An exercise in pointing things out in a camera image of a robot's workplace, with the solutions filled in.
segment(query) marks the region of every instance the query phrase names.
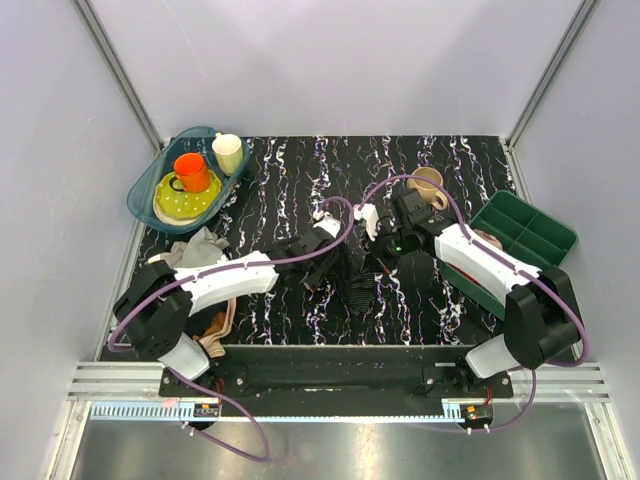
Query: cable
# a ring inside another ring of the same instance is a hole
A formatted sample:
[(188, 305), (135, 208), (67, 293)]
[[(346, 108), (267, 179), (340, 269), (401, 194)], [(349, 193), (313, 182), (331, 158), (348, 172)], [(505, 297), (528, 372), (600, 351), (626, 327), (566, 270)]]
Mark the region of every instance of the cable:
[[(460, 211), (460, 208), (456, 204), (451, 194), (447, 192), (442, 186), (438, 185), (436, 182), (432, 180), (429, 180), (428, 178), (420, 177), (418, 175), (395, 175), (393, 177), (389, 177), (383, 180), (382, 182), (380, 182), (374, 188), (372, 188), (371, 191), (365, 195), (365, 197), (362, 199), (362, 202), (360, 202), (360, 204), (356, 208), (362, 208), (364, 204), (367, 203), (367, 201), (373, 196), (373, 194), (376, 193), (378, 190), (380, 190), (383, 185), (396, 180), (403, 180), (403, 179), (410, 179), (410, 178), (414, 180), (427, 182), (433, 185), (434, 187), (436, 187), (438, 190), (440, 190), (440, 192), (442, 192), (449, 200), (451, 207), (453, 207), (453, 210), (456, 214), (456, 218), (458, 219), (458, 223), (460, 225), (460, 230), (462, 231), (462, 234), (467, 238), (467, 240), (469, 240), (473, 245), (478, 247), (487, 255), (498, 260), (504, 266), (508, 267), (514, 272), (516, 271), (516, 265), (513, 262), (504, 258), (500, 253), (489, 248), (484, 243), (478, 242), (471, 236), (471, 233), (467, 229), (467, 226), (464, 222), (464, 218), (462, 217), (462, 212)], [(560, 366), (560, 367), (577, 367), (579, 365), (582, 365), (586, 361), (587, 357), (589, 356), (589, 352), (591, 350), (591, 344), (589, 342), (589, 338), (587, 337), (587, 332), (585, 331), (584, 326), (582, 325), (582, 322), (580, 321), (578, 316), (575, 314), (573, 310), (571, 310), (571, 307), (569, 307), (569, 305), (567, 305), (566, 302), (564, 302), (558, 295), (556, 295), (556, 293), (553, 290), (547, 287), (538, 278), (534, 277), (528, 272), (525, 272), (524, 270), (518, 271), (517, 274), (526, 278), (527, 280), (532, 282), (534, 285), (536, 285), (538, 288), (540, 288), (544, 293), (546, 293), (569, 317), (571, 322), (575, 325), (576, 330), (578, 330), (578, 333), (580, 334), (580, 339), (582, 340), (582, 354), (577, 360), (575, 360), (574, 362), (560, 362), (560, 361), (552, 360), (549, 363), (552, 365)]]
[[(127, 327), (127, 325), (136, 317), (136, 315), (138, 315), (142, 310), (144, 310), (151, 302), (153, 302), (154, 300), (156, 300), (158, 297), (160, 297), (161, 295), (165, 294), (166, 292), (169, 292), (169, 291), (173, 290), (174, 288), (179, 287), (180, 285), (183, 285), (183, 284), (191, 282), (191, 281), (197, 281), (197, 280), (199, 280), (201, 278), (204, 278), (204, 277), (206, 277), (208, 275), (212, 275), (214, 273), (233, 270), (235, 268), (266, 267), (266, 266), (274, 266), (274, 265), (283, 265), (283, 264), (288, 264), (288, 263), (304, 262), (306, 260), (310, 260), (312, 258), (315, 258), (315, 257), (317, 257), (319, 255), (323, 255), (323, 254), (327, 253), (328, 251), (330, 251), (331, 249), (337, 247), (338, 245), (340, 245), (347, 238), (347, 236), (349, 235), (349, 233), (351, 233), (351, 230), (353, 229), (353, 222), (354, 222), (353, 205), (351, 205), (351, 202), (349, 202), (349, 200), (347, 200), (346, 198), (335, 196), (335, 197), (326, 198), (320, 204), (318, 209), (322, 209), (322, 207), (324, 207), (329, 202), (338, 202), (338, 203), (342, 203), (344, 206), (346, 206), (347, 209), (349, 210), (349, 220), (347, 222), (347, 226), (346, 226), (344, 232), (342, 233), (342, 235), (340, 235), (338, 238), (336, 238), (335, 241), (333, 241), (332, 243), (330, 243), (326, 247), (323, 247), (320, 250), (317, 250), (315, 252), (307, 253), (305, 255), (300, 255), (298, 257), (293, 257), (293, 258), (286, 258), (286, 259), (280, 259), (280, 260), (269, 260), (269, 261), (265, 260), (265, 261), (258, 261), (258, 262), (248, 262), (246, 264), (246, 266), (244, 264), (242, 264), (242, 263), (232, 263), (232, 264), (217, 265), (217, 266), (215, 266), (213, 268), (210, 268), (208, 270), (200, 272), (197, 277), (195, 277), (193, 275), (190, 275), (190, 276), (188, 276), (186, 278), (183, 278), (181, 280), (176, 280), (175, 282), (171, 282), (168, 285), (165, 285), (164, 287), (161, 287), (158, 290), (156, 290), (155, 292), (153, 292), (152, 294), (150, 294), (142, 302), (140, 302), (138, 305), (136, 305), (136, 307), (133, 308), (131, 310), (131, 312), (124, 319), (122, 319), (122, 321), (120, 322), (118, 327), (114, 330), (114, 332), (109, 337), (109, 341), (107, 342), (107, 348), (112, 352), (131, 351), (132, 348), (122, 347), (122, 346), (116, 345), (116, 342), (118, 341), (118, 339), (124, 333), (124, 330)], [(196, 429), (192, 429), (191, 430), (192, 434), (195, 434), (195, 435), (198, 435), (199, 437), (205, 438), (205, 439), (215, 443), (216, 445), (218, 445), (218, 446), (220, 446), (222, 448), (226, 448), (227, 450), (229, 450), (230, 452), (235, 453), (236, 455), (240, 455), (241, 457), (246, 458), (247, 460), (252, 460), (254, 462), (267, 462), (267, 461), (269, 461), (270, 452), (269, 452), (269, 442), (267, 440), (267, 437), (265, 436), (264, 431), (262, 430), (262, 427), (260, 427), (260, 425), (258, 424), (256, 419), (253, 418), (251, 413), (249, 413), (249, 411), (246, 408), (244, 408), (242, 405), (240, 405), (240, 403), (236, 402), (231, 397), (228, 397), (228, 396), (223, 395), (221, 393), (214, 392), (213, 390), (209, 390), (207, 388), (201, 387), (197, 383), (192, 382), (188, 378), (182, 376), (180, 373), (176, 372), (175, 370), (173, 370), (171, 368), (169, 368), (169, 370), (171, 371), (171, 373), (173, 373), (176, 376), (176, 378), (178, 378), (181, 382), (185, 383), (186, 385), (188, 385), (188, 386), (190, 386), (192, 388), (195, 388), (196, 390), (199, 390), (199, 391), (205, 393), (206, 395), (210, 395), (212, 397), (224, 400), (225, 402), (229, 402), (231, 405), (236, 407), (253, 424), (254, 428), (258, 432), (258, 435), (260, 436), (260, 439), (262, 440), (262, 444), (264, 446), (264, 452), (265, 453), (264, 453), (264, 456), (258, 457), (256, 455), (251, 454), (251, 453), (245, 452), (244, 450), (240, 450), (239, 448), (236, 448), (233, 445), (230, 445), (230, 444), (228, 444), (226, 442), (223, 442), (222, 440), (219, 440), (219, 439), (209, 435), (208, 433), (204, 433), (204, 432), (201, 432), (201, 431), (196, 430)]]
[[(415, 180), (420, 180), (420, 181), (424, 181), (427, 182), (431, 185), (433, 185), (434, 187), (436, 187), (440, 192), (442, 192), (447, 199), (449, 200), (449, 203), (451, 204), (456, 218), (458, 220), (458, 224), (460, 225), (460, 230), (462, 231), (463, 235), (470, 241), (470, 243), (472, 243), (473, 245), (477, 246), (478, 248), (480, 248), (483, 252), (487, 253), (488, 255), (490, 255), (491, 257), (495, 258), (496, 260), (498, 260), (500, 263), (502, 263), (503, 265), (507, 266), (508, 268), (512, 269), (515, 271), (516, 269), (516, 265), (512, 262), (510, 262), (508, 259), (502, 257), (500, 254), (494, 252), (492, 249), (488, 248), (486, 245), (477, 242), (472, 236), (471, 233), (467, 230), (466, 228), (466, 224), (464, 222), (464, 218), (462, 216), (462, 212), (460, 211), (460, 208), (458, 207), (458, 205), (456, 204), (454, 198), (451, 196), (451, 194), (449, 192), (447, 192), (442, 186), (438, 185), (437, 183), (424, 178), (424, 177), (420, 177), (418, 175), (395, 175), (392, 177), (389, 177), (385, 180), (383, 180), (382, 182), (380, 182), (378, 185), (376, 185), (373, 189), (371, 189), (371, 191), (369, 193), (367, 193), (364, 198), (362, 199), (362, 202), (356, 207), (356, 208), (362, 208), (362, 206), (367, 203), (367, 201), (380, 189), (382, 188), (382, 186), (386, 185), (389, 182), (392, 181), (397, 181), (397, 180), (403, 180), (403, 179), (415, 179)], [(122, 336), (122, 334), (124, 333), (124, 330), (126, 328), (126, 326), (131, 322), (131, 320), (133, 320), (133, 318), (135, 318), (136, 315), (138, 315), (144, 308), (146, 308), (151, 302), (153, 302), (154, 300), (156, 300), (158, 297), (160, 297), (161, 295), (163, 295), (164, 293), (173, 290), (174, 288), (177, 288), (185, 283), (191, 282), (191, 281), (197, 281), (201, 278), (204, 278), (208, 275), (212, 275), (214, 273), (220, 273), (220, 272), (224, 272), (224, 271), (228, 271), (228, 270), (232, 270), (235, 268), (248, 268), (248, 267), (264, 267), (264, 266), (275, 266), (275, 265), (283, 265), (283, 264), (289, 264), (289, 263), (296, 263), (296, 262), (303, 262), (306, 260), (310, 260), (312, 258), (315, 258), (319, 255), (323, 255), (324, 253), (330, 251), (331, 249), (337, 247), (338, 245), (340, 245), (349, 235), (349, 233), (351, 232), (351, 230), (353, 229), (353, 224), (354, 224), (354, 210), (353, 210), (353, 206), (351, 205), (351, 203), (343, 197), (339, 197), (339, 196), (333, 196), (333, 197), (329, 197), (327, 199), (325, 199), (318, 207), (318, 209), (322, 209), (324, 207), (324, 205), (326, 205), (329, 202), (338, 202), (338, 203), (342, 203), (343, 205), (345, 205), (348, 209), (349, 209), (349, 220), (348, 220), (348, 224), (344, 230), (344, 232), (331, 244), (327, 245), (326, 247), (321, 248), (320, 250), (316, 251), (316, 252), (311, 252), (305, 255), (301, 255), (299, 257), (294, 257), (294, 258), (288, 258), (288, 259), (280, 259), (280, 260), (268, 260), (268, 261), (258, 261), (258, 262), (248, 262), (246, 265), (244, 264), (239, 264), (239, 263), (234, 263), (234, 264), (223, 264), (223, 265), (217, 265), (215, 267), (212, 267), (208, 270), (202, 271), (200, 272), (197, 277), (196, 276), (189, 276), (187, 278), (183, 278), (181, 280), (177, 280), (175, 282), (172, 282), (168, 285), (165, 285), (164, 287), (156, 290), (155, 292), (153, 292), (152, 294), (150, 294), (147, 298), (145, 298), (142, 302), (140, 302), (130, 313), (129, 315), (127, 315), (118, 325), (118, 327), (114, 330), (114, 332), (112, 333), (112, 335), (109, 338), (109, 341), (107, 342), (107, 348), (112, 351), (112, 352), (123, 352), (123, 351), (130, 351), (130, 348), (126, 348), (126, 347), (121, 347), (116, 345), (117, 340)], [(546, 285), (544, 285), (540, 280), (538, 280), (537, 278), (533, 277), (531, 274), (529, 274), (528, 272), (525, 271), (518, 271), (517, 272), (518, 275), (523, 276), (524, 278), (526, 278), (527, 280), (531, 281), (532, 283), (534, 283), (536, 286), (538, 286), (538, 288), (540, 288), (542, 291), (544, 291), (566, 314), (567, 316), (571, 319), (571, 321), (573, 322), (573, 324), (576, 326), (576, 329), (578, 330), (579, 334), (580, 334), (580, 338), (582, 339), (582, 343), (583, 343), (583, 350), (582, 350), (582, 355), (575, 361), (572, 363), (565, 363), (565, 362), (550, 362), (554, 365), (559, 365), (559, 366), (578, 366), (581, 365), (582, 363), (584, 363), (584, 361), (586, 360), (589, 351), (590, 351), (590, 343), (586, 334), (586, 331), (582, 325), (582, 322), (580, 321), (580, 319), (578, 318), (578, 316), (573, 312), (573, 310), (571, 310), (571, 308), (558, 296), (555, 294), (555, 292), (553, 292), (549, 287), (547, 287)], [(230, 397), (227, 397), (226, 395), (223, 394), (219, 394), (217, 392), (213, 392), (212, 390), (208, 390), (204, 387), (201, 387), (200, 385), (198, 385), (195, 382), (192, 382), (190, 380), (188, 380), (187, 378), (183, 377), (182, 375), (180, 375), (178, 372), (175, 372), (173, 370), (171, 370), (173, 372), (173, 374), (179, 378), (181, 381), (183, 381), (184, 383), (186, 383), (187, 385), (191, 386), (192, 388), (195, 388), (197, 390), (200, 390), (202, 392), (204, 392), (207, 395), (211, 395), (213, 397), (216, 398), (220, 398), (222, 400), (228, 401), (229, 403), (231, 403), (232, 405), (234, 405), (236, 408), (238, 408), (238, 410), (240, 410), (240, 412), (242, 412), (243, 415), (245, 415), (250, 421), (251, 423), (254, 425), (254, 427), (256, 428), (256, 430), (258, 431), (258, 434), (260, 435), (262, 441), (263, 441), (263, 445), (265, 448), (265, 456), (264, 457), (257, 457), (253, 454), (244, 452), (242, 450), (237, 449), (236, 447), (229, 445), (215, 437), (212, 437), (204, 432), (200, 432), (197, 430), (192, 430), (192, 433), (197, 434), (203, 438), (206, 438), (210, 441), (212, 441), (213, 443), (215, 443), (216, 445), (219, 445), (223, 448), (226, 448), (230, 451), (232, 451), (233, 453), (236, 453), (244, 458), (247, 458), (249, 460), (253, 460), (253, 461), (258, 461), (258, 462), (263, 462), (263, 461), (267, 461), (269, 459), (269, 445), (268, 445), (268, 441), (266, 439), (266, 436), (264, 435), (264, 432), (262, 431), (262, 428), (260, 427), (260, 425), (257, 423), (257, 421), (255, 420), (255, 418), (253, 418), (253, 416), (251, 416), (251, 414), (244, 408), (242, 407), (242, 405), (240, 405), (238, 402), (236, 402), (235, 400), (233, 400)], [(504, 425), (500, 425), (498, 427), (494, 427), (492, 429), (492, 431), (500, 431), (500, 430), (504, 430), (508, 427), (511, 427), (513, 425), (515, 425), (516, 423), (518, 423), (523, 417), (524, 415), (528, 412), (528, 410), (530, 409), (531, 405), (533, 404), (533, 399), (535, 397), (535, 393), (536, 393), (536, 388), (537, 388), (537, 380), (536, 380), (536, 373), (535, 371), (531, 371), (531, 380), (532, 380), (532, 388), (531, 388), (531, 396), (529, 397), (529, 400), (527, 401), (524, 409), (520, 412), (520, 414), (518, 414), (514, 419), (512, 419), (511, 421), (505, 423)]]
[(132, 351), (133, 349), (131, 347), (122, 347), (122, 346), (116, 345), (116, 342), (120, 339), (120, 337), (124, 333), (124, 330), (127, 327), (127, 325), (129, 325), (131, 320), (133, 320), (151, 302), (156, 300), (161, 295), (173, 290), (174, 288), (179, 287), (180, 285), (184, 285), (185, 283), (197, 281), (197, 280), (199, 280), (201, 278), (207, 277), (207, 276), (212, 275), (214, 273), (220, 273), (220, 272), (225, 272), (225, 271), (228, 271), (228, 270), (234, 270), (236, 268), (271, 267), (271, 266), (274, 266), (274, 265), (285, 265), (285, 264), (289, 264), (289, 263), (305, 262), (307, 260), (311, 260), (312, 258), (315, 258), (315, 257), (318, 257), (320, 255), (323, 255), (323, 254), (327, 253), (329, 250), (332, 250), (333, 248), (337, 247), (338, 245), (340, 245), (347, 238), (347, 236), (349, 235), (349, 233), (353, 229), (353, 222), (354, 222), (353, 205), (351, 205), (351, 202), (349, 202), (349, 200), (347, 200), (346, 198), (334, 196), (334, 197), (329, 197), (329, 198), (325, 199), (320, 204), (318, 209), (321, 209), (327, 203), (330, 203), (330, 202), (339, 202), (339, 203), (342, 203), (344, 206), (346, 206), (347, 209), (349, 210), (349, 220), (347, 222), (347, 226), (346, 226), (344, 232), (342, 233), (342, 235), (340, 235), (338, 238), (336, 238), (333, 242), (331, 242), (326, 247), (323, 247), (320, 250), (317, 250), (315, 252), (306, 253), (304, 255), (300, 255), (298, 257), (293, 257), (293, 258), (283, 258), (283, 259), (278, 259), (278, 260), (261, 260), (261, 261), (257, 261), (257, 262), (247, 262), (246, 266), (243, 263), (231, 263), (231, 264), (216, 265), (215, 267), (212, 267), (212, 268), (210, 268), (208, 270), (204, 270), (204, 271), (200, 272), (198, 274), (197, 278), (195, 276), (193, 276), (193, 275), (190, 275), (190, 276), (188, 276), (186, 278), (183, 278), (181, 280), (176, 280), (174, 282), (171, 282), (168, 285), (165, 285), (164, 287), (159, 288), (158, 290), (156, 290), (155, 292), (150, 294), (147, 298), (145, 298), (138, 305), (136, 305), (135, 308), (133, 308), (133, 310), (131, 310), (131, 312), (129, 312), (129, 315), (127, 315), (125, 318), (122, 319), (122, 321), (120, 322), (118, 327), (113, 331), (113, 333), (109, 337), (109, 341), (107, 342), (107, 348), (111, 352), (116, 352), (116, 353)]
[(249, 413), (249, 411), (244, 408), (240, 403), (238, 403), (237, 401), (235, 401), (233, 398), (228, 397), (222, 393), (218, 393), (218, 392), (214, 392), (213, 390), (209, 390), (208, 388), (204, 388), (200, 385), (198, 385), (197, 383), (189, 380), (187, 377), (182, 376), (180, 373), (178, 373), (177, 371), (175, 371), (172, 368), (169, 368), (169, 371), (171, 373), (173, 373), (173, 375), (175, 375), (175, 377), (180, 380), (182, 383), (184, 383), (185, 385), (188, 385), (191, 388), (194, 388), (196, 390), (199, 390), (200, 392), (204, 393), (205, 395), (209, 395), (211, 397), (214, 398), (218, 398), (220, 400), (224, 400), (227, 403), (230, 403), (231, 405), (233, 405), (234, 407), (236, 407), (240, 413), (242, 413), (245, 417), (247, 417), (249, 419), (249, 421), (253, 424), (254, 428), (256, 429), (256, 431), (258, 432), (258, 435), (260, 436), (260, 440), (262, 440), (262, 446), (264, 448), (264, 455), (262, 457), (259, 457), (257, 455), (254, 455), (252, 453), (249, 452), (245, 452), (244, 450), (240, 450), (237, 447), (234, 447), (233, 445), (230, 445), (226, 442), (223, 442), (222, 440), (213, 437), (211, 435), (209, 435), (208, 433), (205, 432), (201, 432), (200, 430), (196, 430), (195, 428), (191, 429), (191, 433), (194, 435), (198, 435), (199, 437), (205, 438), (207, 440), (209, 440), (210, 442), (215, 443), (216, 445), (222, 447), (222, 448), (226, 448), (227, 450), (229, 450), (230, 452), (235, 453), (236, 455), (240, 455), (243, 458), (246, 458), (247, 460), (252, 460), (254, 462), (268, 462), (271, 460), (271, 452), (269, 450), (269, 441), (267, 440), (267, 436), (264, 433), (264, 430), (262, 430), (262, 427), (260, 426), (260, 424), (257, 422), (257, 420), (253, 417), (253, 415), (251, 415), (251, 413)]

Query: orange mug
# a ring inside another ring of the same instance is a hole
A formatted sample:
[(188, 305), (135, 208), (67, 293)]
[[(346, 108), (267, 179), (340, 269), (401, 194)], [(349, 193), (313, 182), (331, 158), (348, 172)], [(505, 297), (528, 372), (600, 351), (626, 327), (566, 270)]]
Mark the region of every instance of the orange mug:
[[(169, 181), (169, 186), (176, 192), (200, 193), (209, 188), (209, 169), (199, 153), (180, 155), (173, 164), (173, 170), (176, 176)], [(182, 188), (175, 186), (177, 181), (180, 181)]]

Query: green plastic tray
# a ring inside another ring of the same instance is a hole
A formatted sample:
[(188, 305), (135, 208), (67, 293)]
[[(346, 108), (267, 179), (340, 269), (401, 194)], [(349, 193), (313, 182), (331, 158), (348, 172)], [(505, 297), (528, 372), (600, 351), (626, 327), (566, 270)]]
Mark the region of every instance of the green plastic tray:
[[(495, 235), (509, 255), (541, 270), (559, 266), (578, 242), (576, 232), (506, 190), (496, 192), (469, 225)], [(487, 290), (447, 264), (440, 272), (454, 287), (504, 320), (504, 307)]]

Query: white plate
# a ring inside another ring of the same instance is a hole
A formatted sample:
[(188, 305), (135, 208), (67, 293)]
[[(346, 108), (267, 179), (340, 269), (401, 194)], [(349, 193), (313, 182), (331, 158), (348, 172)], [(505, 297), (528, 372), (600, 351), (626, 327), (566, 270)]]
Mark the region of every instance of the white plate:
[(160, 209), (160, 207), (158, 207), (158, 204), (156, 203), (155, 199), (153, 200), (153, 213), (156, 214), (156, 217), (158, 217), (158, 220), (160, 220), (162, 223), (166, 223), (167, 225), (173, 225), (174, 227), (186, 227), (187, 225), (191, 225), (192, 223), (195, 223), (200, 219), (200, 217), (196, 217), (196, 218), (189, 218), (186, 220), (178, 220), (177, 218), (170, 217), (169, 215), (164, 213)]

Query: metal floor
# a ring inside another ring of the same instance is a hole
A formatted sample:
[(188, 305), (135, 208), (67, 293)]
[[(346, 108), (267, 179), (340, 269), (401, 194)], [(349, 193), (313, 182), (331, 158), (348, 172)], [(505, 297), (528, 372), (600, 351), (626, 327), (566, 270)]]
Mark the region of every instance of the metal floor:
[[(499, 405), (497, 423), (515, 413)], [(267, 424), (274, 461), (252, 463), (177, 424), (90, 421), (74, 480), (161, 479), (600, 479), (586, 413), (576, 404), (536, 404), (518, 425), (490, 435), (397, 424)], [(260, 453), (252, 427), (220, 423), (210, 433)]]

